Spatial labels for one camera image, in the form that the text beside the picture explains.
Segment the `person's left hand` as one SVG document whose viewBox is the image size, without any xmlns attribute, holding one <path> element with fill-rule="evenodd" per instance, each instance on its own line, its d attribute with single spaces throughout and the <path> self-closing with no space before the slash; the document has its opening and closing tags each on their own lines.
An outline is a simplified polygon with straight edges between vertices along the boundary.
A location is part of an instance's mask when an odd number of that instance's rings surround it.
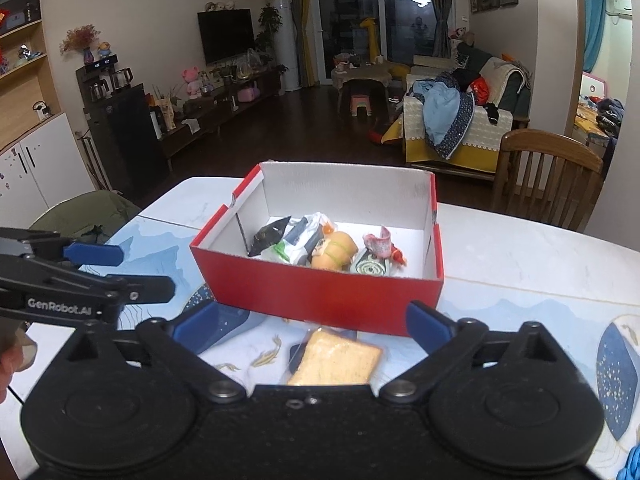
<svg viewBox="0 0 640 480">
<path fill-rule="evenodd" d="M 1 351 L 0 402 L 6 400 L 9 385 L 15 373 L 34 364 L 38 344 L 27 335 L 28 325 L 21 323 L 12 333 L 9 347 Z"/>
</svg>

